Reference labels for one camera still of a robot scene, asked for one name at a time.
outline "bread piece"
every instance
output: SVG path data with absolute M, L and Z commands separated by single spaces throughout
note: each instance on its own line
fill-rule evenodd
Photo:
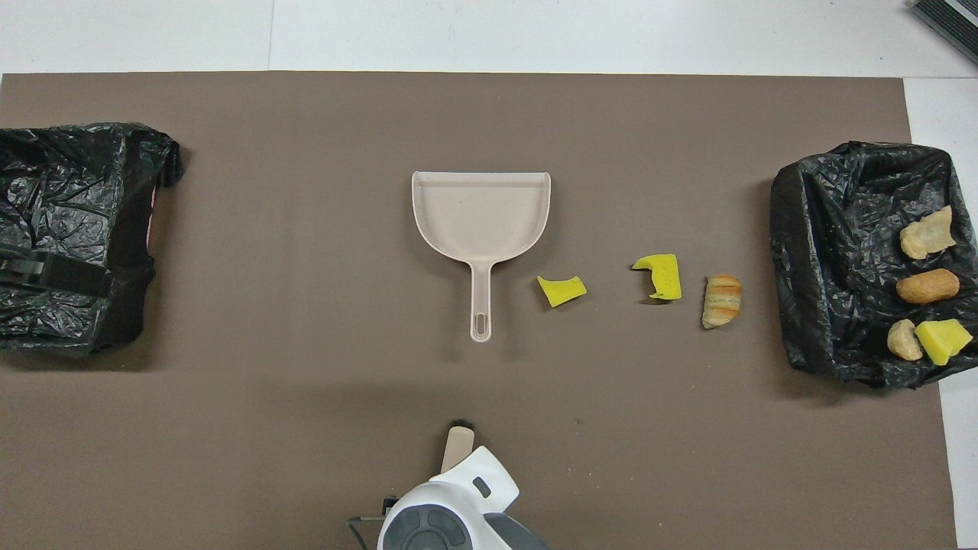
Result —
M 951 298 L 960 288 L 957 276 L 942 267 L 900 281 L 897 283 L 897 294 L 910 303 L 930 303 Z
M 913 335 L 915 328 L 910 319 L 902 319 L 893 323 L 890 332 L 886 335 L 886 346 L 890 348 L 890 351 L 908 361 L 916 361 L 923 357 L 923 349 L 920 349 L 920 344 Z
M 913 259 L 924 259 L 929 253 L 940 252 L 954 245 L 950 206 L 926 215 L 900 231 L 900 248 Z
M 740 281 L 733 275 L 706 278 L 703 299 L 703 328 L 714 329 L 730 323 L 740 314 Z

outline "sponge piece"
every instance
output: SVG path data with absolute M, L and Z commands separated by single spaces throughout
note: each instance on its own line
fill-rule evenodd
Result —
M 972 339 L 957 319 L 924 321 L 917 325 L 913 333 L 920 339 L 930 360 L 939 367 L 947 365 Z
M 632 269 L 651 269 L 652 285 L 655 294 L 649 298 L 679 299 L 683 297 L 683 288 L 679 284 L 679 262 L 675 254 L 653 254 L 640 257 L 632 265 Z
M 562 303 L 588 293 L 588 290 L 584 288 L 584 283 L 581 281 L 581 278 L 576 276 L 566 281 L 548 281 L 543 277 L 537 276 L 537 282 L 540 283 L 540 288 L 547 295 L 547 301 L 551 303 L 551 307 L 557 307 Z

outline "trash bag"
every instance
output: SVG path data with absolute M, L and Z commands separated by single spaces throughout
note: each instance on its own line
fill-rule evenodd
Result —
M 913 260 L 900 230 L 950 205 L 956 245 Z M 901 319 L 957 319 L 978 335 L 978 256 L 951 157 L 917 145 L 849 142 L 783 168 L 771 190 L 771 253 L 781 336 L 795 369 L 874 388 L 919 388 L 978 364 L 969 344 L 945 367 L 886 345 Z M 897 281 L 944 267 L 953 298 L 914 305 Z
M 156 189 L 182 175 L 179 144 L 142 124 L 0 129 L 0 348 L 135 340 Z

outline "white table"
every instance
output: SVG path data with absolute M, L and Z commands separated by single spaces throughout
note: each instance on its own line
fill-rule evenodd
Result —
M 0 2 L 0 74 L 267 69 L 901 77 L 913 141 L 951 153 L 978 212 L 978 66 L 903 0 Z M 978 547 L 978 369 L 940 390 Z

